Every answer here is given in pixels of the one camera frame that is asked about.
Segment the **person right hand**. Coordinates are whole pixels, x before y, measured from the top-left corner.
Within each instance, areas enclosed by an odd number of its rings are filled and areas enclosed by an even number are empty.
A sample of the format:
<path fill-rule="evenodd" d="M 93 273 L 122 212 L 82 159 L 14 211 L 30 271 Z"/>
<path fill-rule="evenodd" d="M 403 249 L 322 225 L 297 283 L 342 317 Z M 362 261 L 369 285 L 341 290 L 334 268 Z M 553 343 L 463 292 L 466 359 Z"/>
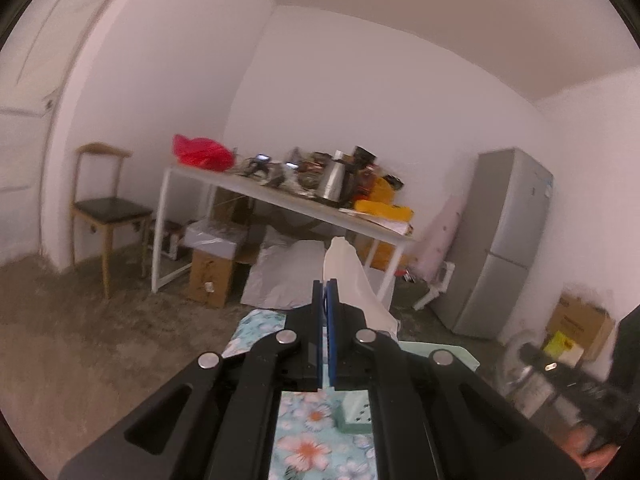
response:
<path fill-rule="evenodd" d="M 600 472 L 620 449 L 616 444 L 603 445 L 595 451 L 588 452 L 587 448 L 594 437 L 594 429 L 586 424 L 574 426 L 561 444 L 562 450 L 568 454 L 583 470 Z"/>

